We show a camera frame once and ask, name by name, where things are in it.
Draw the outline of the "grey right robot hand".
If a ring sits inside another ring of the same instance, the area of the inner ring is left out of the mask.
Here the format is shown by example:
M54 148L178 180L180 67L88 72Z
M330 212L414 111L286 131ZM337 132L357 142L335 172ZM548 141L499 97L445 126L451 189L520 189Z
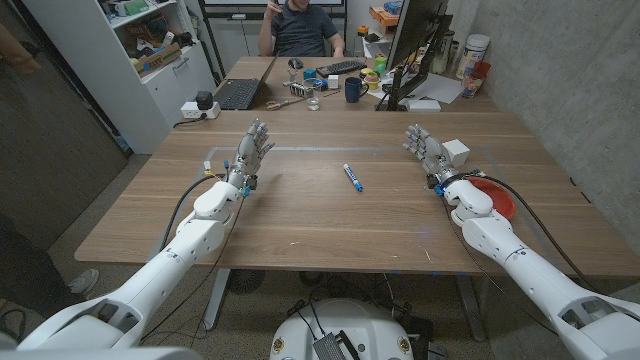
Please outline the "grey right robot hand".
M429 189L444 190L449 184L463 178L455 169L443 144L419 124L410 125L405 132L407 142L403 147L414 154L427 173Z

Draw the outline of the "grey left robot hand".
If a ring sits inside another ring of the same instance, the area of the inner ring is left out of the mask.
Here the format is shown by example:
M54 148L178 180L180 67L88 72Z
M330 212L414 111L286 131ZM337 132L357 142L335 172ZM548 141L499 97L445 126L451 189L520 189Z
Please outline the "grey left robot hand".
M274 143L267 142L268 138L267 125L255 119L238 144L227 173L228 183L240 190L257 188L257 172L261 162L274 147Z

